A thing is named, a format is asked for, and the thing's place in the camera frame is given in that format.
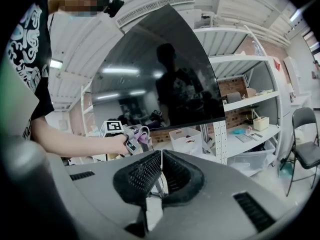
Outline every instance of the chair leg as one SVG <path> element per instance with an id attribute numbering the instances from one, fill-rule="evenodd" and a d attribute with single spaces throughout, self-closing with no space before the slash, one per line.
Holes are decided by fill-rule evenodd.
<path id="1" fill-rule="evenodd" d="M 314 184 L 315 184 L 315 181 L 316 181 L 317 169 L 318 169 L 318 166 L 315 167 L 315 174 L 314 174 L 314 178 L 313 178 L 311 189 L 314 187 Z"/>
<path id="2" fill-rule="evenodd" d="M 282 168 L 285 166 L 287 160 L 288 160 L 289 157 L 290 157 L 291 152 L 292 152 L 292 149 L 290 149 L 289 154 L 286 156 L 285 160 L 283 161 L 283 164 L 282 164 L 281 167 L 280 167 L 280 171 L 281 171 Z"/>
<path id="3" fill-rule="evenodd" d="M 296 167 L 296 155 L 294 155 L 294 163 L 293 163 L 292 177 L 291 177 L 291 181 L 290 181 L 290 185 L 289 185 L 288 192 L 286 193 L 286 197 L 289 196 L 289 192 L 290 192 L 290 189 L 291 189 L 292 181 L 294 180 L 295 167 Z"/>

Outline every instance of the black chair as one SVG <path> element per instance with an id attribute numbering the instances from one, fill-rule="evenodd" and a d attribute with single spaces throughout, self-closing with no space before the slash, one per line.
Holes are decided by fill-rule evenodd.
<path id="1" fill-rule="evenodd" d="M 295 129 L 300 126 L 304 126 L 304 125 L 308 125 L 308 124 L 315 124 L 316 136 L 315 136 L 314 142 L 310 141 L 310 142 L 306 142 L 306 143 L 303 143 L 300 145 L 296 145 Z M 303 108 L 297 109 L 293 113 L 293 116 L 292 116 L 292 126 L 293 126 L 293 137 L 294 137 L 293 145 L 291 147 L 289 154 L 287 155 L 287 157 L 283 161 L 281 168 L 280 168 L 280 171 L 281 171 L 282 168 L 284 167 L 284 165 L 286 164 L 287 160 L 289 159 L 289 156 L 292 152 L 294 154 L 293 171 L 292 171 L 292 177 L 291 177 L 289 189 L 288 189 L 286 196 L 289 195 L 292 182 L 301 181 L 301 180 L 310 178 L 312 176 L 314 176 L 312 186 L 311 186 L 311 188 L 313 188 L 313 186 L 315 184 L 315 180 L 316 180 L 318 165 L 320 165 L 319 132 L 318 132 L 318 125 L 317 125 L 317 120 L 316 120 L 316 116 L 315 116 L 314 111 L 309 107 L 303 107 Z M 308 177 L 293 180 L 297 159 L 300 162 L 301 166 L 306 170 L 309 170 L 309 169 L 315 167 L 315 174 L 310 175 Z"/>

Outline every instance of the black camera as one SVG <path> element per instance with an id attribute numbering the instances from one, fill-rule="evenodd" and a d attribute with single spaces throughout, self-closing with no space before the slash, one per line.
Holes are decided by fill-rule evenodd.
<path id="1" fill-rule="evenodd" d="M 109 2 L 108 6 L 103 12 L 108 14 L 110 18 L 113 18 L 119 12 L 120 8 L 124 6 L 124 4 L 124 0 L 112 0 Z"/>

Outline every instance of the white ceiling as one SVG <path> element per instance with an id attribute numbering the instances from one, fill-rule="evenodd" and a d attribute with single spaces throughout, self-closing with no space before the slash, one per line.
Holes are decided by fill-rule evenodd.
<path id="1" fill-rule="evenodd" d="M 65 13 L 54 15 L 50 34 L 52 58 L 63 61 L 62 69 L 51 68 L 49 75 L 48 88 L 56 110 L 68 110 L 78 100 L 81 86 L 93 78 L 123 32 L 127 32 L 145 15 L 126 24 L 121 30 L 118 29 L 116 20 L 157 0 L 124 1 L 125 5 L 115 18 L 109 18 L 104 13 L 92 18 L 70 17 Z M 210 11 L 222 18 L 257 24 L 285 39 L 285 35 L 292 29 L 289 18 L 296 11 L 288 0 L 194 0 L 173 7 L 192 28 L 207 25 L 209 20 L 201 20 L 201 12 Z M 221 27 L 237 26 L 223 20 L 218 24 Z"/>

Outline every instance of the glossy black panel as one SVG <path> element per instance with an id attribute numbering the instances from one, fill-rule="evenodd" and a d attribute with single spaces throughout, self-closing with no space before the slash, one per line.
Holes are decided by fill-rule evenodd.
<path id="1" fill-rule="evenodd" d="M 170 5 L 142 19 L 105 58 L 92 86 L 98 127 L 109 119 L 153 129 L 225 119 L 209 59 Z"/>

